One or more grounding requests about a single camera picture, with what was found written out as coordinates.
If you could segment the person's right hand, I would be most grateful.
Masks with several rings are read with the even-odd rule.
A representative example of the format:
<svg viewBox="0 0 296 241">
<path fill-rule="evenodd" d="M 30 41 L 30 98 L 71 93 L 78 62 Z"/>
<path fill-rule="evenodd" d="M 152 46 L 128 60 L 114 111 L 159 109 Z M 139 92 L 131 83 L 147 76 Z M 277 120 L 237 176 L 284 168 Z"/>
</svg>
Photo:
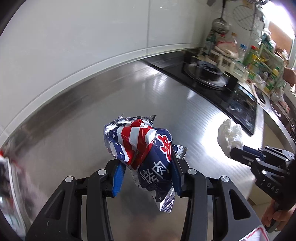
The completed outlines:
<svg viewBox="0 0 296 241">
<path fill-rule="evenodd" d="M 275 211 L 274 208 L 275 201 L 272 199 L 270 205 L 266 209 L 264 215 L 262 216 L 261 222 L 263 225 L 269 227 L 272 220 L 276 220 L 279 222 L 276 227 L 277 230 L 282 230 L 285 225 L 288 223 L 292 214 L 295 211 L 295 205 L 289 210 L 279 210 Z"/>
</svg>

